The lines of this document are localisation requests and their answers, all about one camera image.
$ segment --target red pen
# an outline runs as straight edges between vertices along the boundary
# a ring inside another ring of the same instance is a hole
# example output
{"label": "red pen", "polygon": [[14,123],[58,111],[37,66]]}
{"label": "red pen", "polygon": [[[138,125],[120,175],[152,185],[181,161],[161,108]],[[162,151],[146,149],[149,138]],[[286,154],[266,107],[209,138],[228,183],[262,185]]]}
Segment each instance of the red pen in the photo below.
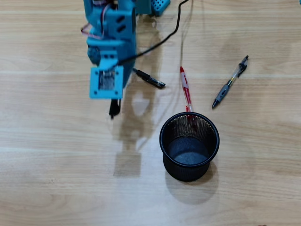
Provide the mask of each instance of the red pen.
{"label": "red pen", "polygon": [[182,87],[186,99],[186,111],[187,112],[193,112],[192,103],[191,103],[191,97],[189,93],[189,86],[186,78],[185,71],[182,67],[180,67],[180,74],[181,74],[181,80],[182,80]]}

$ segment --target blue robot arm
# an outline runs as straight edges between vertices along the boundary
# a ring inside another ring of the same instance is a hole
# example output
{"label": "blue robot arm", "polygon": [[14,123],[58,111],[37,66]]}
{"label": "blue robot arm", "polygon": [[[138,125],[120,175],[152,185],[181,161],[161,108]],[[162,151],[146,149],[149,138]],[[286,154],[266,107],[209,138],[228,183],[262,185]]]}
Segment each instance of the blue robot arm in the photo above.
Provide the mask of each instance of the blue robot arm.
{"label": "blue robot arm", "polygon": [[121,99],[135,60],[115,65],[136,54],[135,4],[131,0],[119,0],[118,8],[96,5],[92,0],[84,4],[93,27],[87,39],[88,56],[97,66],[91,69],[90,97]]}

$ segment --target wooden table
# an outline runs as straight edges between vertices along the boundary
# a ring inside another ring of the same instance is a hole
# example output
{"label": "wooden table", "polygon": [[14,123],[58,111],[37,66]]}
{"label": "wooden table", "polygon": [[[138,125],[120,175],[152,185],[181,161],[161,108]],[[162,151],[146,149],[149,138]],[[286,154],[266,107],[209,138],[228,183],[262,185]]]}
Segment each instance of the wooden table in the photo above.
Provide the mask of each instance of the wooden table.
{"label": "wooden table", "polygon": [[[140,51],[174,29],[179,2],[139,18]],[[136,64],[166,89],[132,76],[113,121],[110,101],[89,98],[85,22],[81,0],[0,3],[1,226],[301,225],[298,0],[190,0],[179,32]],[[158,143],[185,110],[180,65],[221,138],[192,183],[166,173]]]}

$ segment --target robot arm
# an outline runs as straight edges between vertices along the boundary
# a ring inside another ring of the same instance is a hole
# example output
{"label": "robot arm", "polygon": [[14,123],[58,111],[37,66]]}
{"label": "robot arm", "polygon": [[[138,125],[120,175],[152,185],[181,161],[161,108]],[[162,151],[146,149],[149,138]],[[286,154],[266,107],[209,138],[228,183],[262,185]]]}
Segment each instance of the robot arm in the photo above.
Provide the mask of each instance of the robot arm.
{"label": "robot arm", "polygon": [[135,59],[124,62],[136,55],[136,14],[159,16],[170,3],[156,6],[151,0],[84,0],[87,21],[92,25],[88,34],[88,56],[96,67],[91,68],[90,97],[111,99],[110,115],[120,111],[118,100],[123,97],[135,64]]}

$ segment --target pencil cup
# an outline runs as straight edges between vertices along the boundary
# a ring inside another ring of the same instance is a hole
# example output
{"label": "pencil cup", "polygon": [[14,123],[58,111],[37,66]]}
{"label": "pencil cup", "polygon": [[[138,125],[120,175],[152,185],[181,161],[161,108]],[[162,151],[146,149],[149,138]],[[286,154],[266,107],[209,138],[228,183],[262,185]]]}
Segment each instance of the pencil cup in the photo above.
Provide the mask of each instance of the pencil cup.
{"label": "pencil cup", "polygon": [[194,181],[202,177],[219,145],[216,127],[198,113],[176,114],[165,122],[160,132],[165,169],[180,181]]}

